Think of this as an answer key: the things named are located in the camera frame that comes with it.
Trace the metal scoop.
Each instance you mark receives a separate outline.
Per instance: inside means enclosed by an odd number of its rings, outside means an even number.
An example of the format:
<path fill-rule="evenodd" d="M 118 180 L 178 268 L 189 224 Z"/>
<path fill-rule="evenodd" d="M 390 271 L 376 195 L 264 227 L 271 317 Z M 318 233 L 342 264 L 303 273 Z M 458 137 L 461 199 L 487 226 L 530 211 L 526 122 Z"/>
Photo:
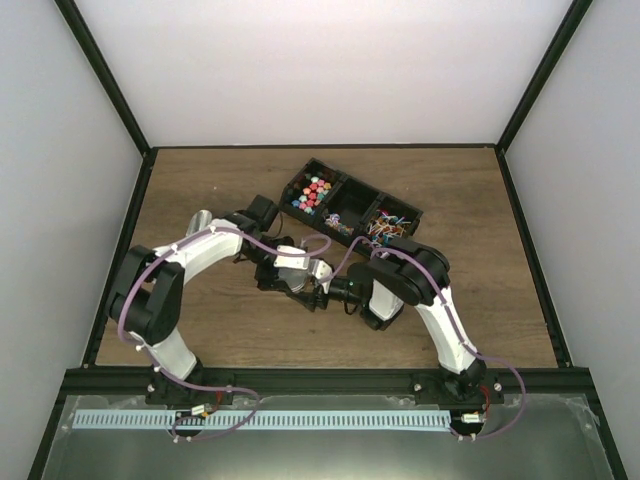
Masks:
<path fill-rule="evenodd" d="M 189 222 L 186 236 L 190 237 L 208 227 L 213 219 L 213 214 L 209 210 L 199 210 L 192 217 Z"/>

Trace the black three-compartment candy bin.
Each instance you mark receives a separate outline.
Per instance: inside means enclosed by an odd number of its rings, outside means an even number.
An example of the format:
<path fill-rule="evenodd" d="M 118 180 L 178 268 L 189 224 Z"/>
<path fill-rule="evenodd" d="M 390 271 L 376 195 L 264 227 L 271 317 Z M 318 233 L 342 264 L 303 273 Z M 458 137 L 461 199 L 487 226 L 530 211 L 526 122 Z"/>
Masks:
<path fill-rule="evenodd" d="M 309 160 L 284 187 L 279 208 L 314 230 L 348 247 L 366 238 L 355 251 L 368 256 L 412 236 L 423 212 L 318 159 Z"/>

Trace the white round lid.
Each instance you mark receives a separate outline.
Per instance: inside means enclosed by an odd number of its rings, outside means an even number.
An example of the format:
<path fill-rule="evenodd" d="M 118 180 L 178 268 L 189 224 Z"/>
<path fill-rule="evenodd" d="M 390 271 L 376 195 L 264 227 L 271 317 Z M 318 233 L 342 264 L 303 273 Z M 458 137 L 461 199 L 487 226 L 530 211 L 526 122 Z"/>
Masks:
<path fill-rule="evenodd" d="M 304 291 L 309 285 L 312 285 L 311 269 L 306 268 L 279 268 L 278 279 L 282 281 L 288 290 L 292 293 Z"/>

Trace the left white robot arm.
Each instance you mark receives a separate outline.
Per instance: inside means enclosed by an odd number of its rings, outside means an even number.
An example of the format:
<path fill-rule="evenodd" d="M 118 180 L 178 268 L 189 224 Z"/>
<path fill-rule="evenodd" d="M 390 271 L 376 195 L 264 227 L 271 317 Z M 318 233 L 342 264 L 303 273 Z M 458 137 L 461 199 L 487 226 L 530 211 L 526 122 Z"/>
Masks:
<path fill-rule="evenodd" d="M 152 375 L 152 399 L 185 406 L 225 398 L 207 391 L 204 367 L 178 329 L 186 284 L 225 260 L 248 260 L 256 266 L 260 286 L 275 277 L 277 248 L 291 246 L 289 237 L 269 236 L 278 216 L 276 204 L 258 195 L 244 210 L 213 218 L 207 210 L 191 220 L 186 237 L 150 249 L 132 247 L 125 255 L 109 291 L 106 314 L 126 343 L 146 353 L 158 371 Z"/>

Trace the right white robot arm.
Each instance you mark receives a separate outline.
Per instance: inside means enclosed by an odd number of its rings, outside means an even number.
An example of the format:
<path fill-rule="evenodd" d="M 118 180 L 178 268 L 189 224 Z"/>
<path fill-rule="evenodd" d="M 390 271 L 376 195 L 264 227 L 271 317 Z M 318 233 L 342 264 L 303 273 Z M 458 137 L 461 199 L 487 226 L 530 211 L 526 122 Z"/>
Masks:
<path fill-rule="evenodd" d="M 436 347 L 439 378 L 445 394 L 465 403 L 479 390 L 486 363 L 464 331 L 453 305 L 450 265 L 438 250 L 407 239 L 378 247 L 371 257 L 339 276 L 320 260 L 307 269 L 284 269 L 277 280 L 285 294 L 310 311 L 331 300 L 348 315 L 359 313 L 376 331 L 388 328 L 409 306 L 416 310 Z"/>

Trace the black front mounting rail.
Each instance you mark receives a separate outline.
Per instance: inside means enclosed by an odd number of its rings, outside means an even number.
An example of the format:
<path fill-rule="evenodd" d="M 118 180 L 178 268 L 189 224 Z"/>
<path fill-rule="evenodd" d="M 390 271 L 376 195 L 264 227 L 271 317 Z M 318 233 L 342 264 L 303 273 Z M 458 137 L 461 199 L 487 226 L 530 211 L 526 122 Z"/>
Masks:
<path fill-rule="evenodd" d="M 525 368 L 519 371 L 532 394 L 578 393 L 594 397 L 586 368 Z M 206 368 L 195 382 L 254 390 L 262 398 L 295 395 L 412 396 L 419 404 L 462 406 L 484 399 L 475 388 L 461 398 L 447 389 L 435 369 L 258 369 Z M 188 405 L 212 397 L 152 372 L 149 367 L 99 367 L 68 370 L 60 387 L 64 395 L 144 395 L 151 404 Z"/>

